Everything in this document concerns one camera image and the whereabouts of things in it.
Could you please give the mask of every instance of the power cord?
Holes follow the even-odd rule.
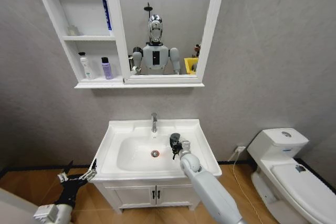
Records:
[[[255,206],[252,204],[251,200],[247,197],[247,195],[244,193],[244,191],[243,191],[243,189],[242,189],[242,187],[241,187],[241,185],[240,185],[240,183],[239,183],[239,181],[238,181],[238,179],[237,179],[237,176],[236,176],[236,173],[235,173],[235,166],[236,166],[236,162],[238,161],[238,158],[239,158],[241,152],[240,152],[240,151],[237,151],[237,152],[235,152],[235,153],[238,153],[238,155],[237,155],[236,160],[235,160],[235,162],[233,163],[233,167],[232,167],[233,176],[235,177],[235,180],[236,180],[236,182],[237,182],[239,188],[241,189],[241,192],[244,194],[245,198],[248,200],[248,202],[250,203],[250,205],[253,207],[253,210],[254,210],[254,212],[256,213],[256,215],[257,215],[257,217],[258,217],[260,223],[261,223],[261,224],[264,224],[263,221],[261,220],[259,214],[258,214],[257,209],[256,209]]]

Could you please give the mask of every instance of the toilet lid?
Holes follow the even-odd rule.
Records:
[[[336,223],[336,195],[313,173],[299,164],[278,165],[271,171],[306,212],[322,223]]]

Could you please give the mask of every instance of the toilet tank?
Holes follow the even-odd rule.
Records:
[[[247,151],[254,160],[282,160],[293,158],[309,140],[293,128],[261,131]]]

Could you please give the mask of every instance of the toilet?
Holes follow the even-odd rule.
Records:
[[[247,148],[258,164],[252,182],[281,224],[336,223],[336,195],[293,159],[308,142],[295,129],[269,129]]]

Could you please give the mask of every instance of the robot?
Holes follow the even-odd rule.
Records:
[[[173,133],[170,136],[170,146],[174,154],[173,159],[175,159],[175,155],[179,155],[181,169],[190,178],[195,192],[211,216],[221,224],[247,224],[232,196],[191,153],[190,142],[181,139],[180,134]],[[77,192],[97,174],[97,160],[94,160],[91,168],[84,174],[67,175],[71,166],[72,162],[62,173],[57,175],[63,186],[59,199],[54,204],[38,207],[35,212],[34,219],[38,222],[44,224],[71,223],[71,212],[76,204]]]
[[[170,58],[173,64],[174,74],[180,74],[180,56],[177,48],[171,48],[160,42],[162,36],[162,19],[159,15],[152,15],[148,20],[148,32],[150,42],[143,49],[134,47],[133,49],[133,74],[141,73],[141,61],[148,68],[148,74],[163,74],[164,68]]]

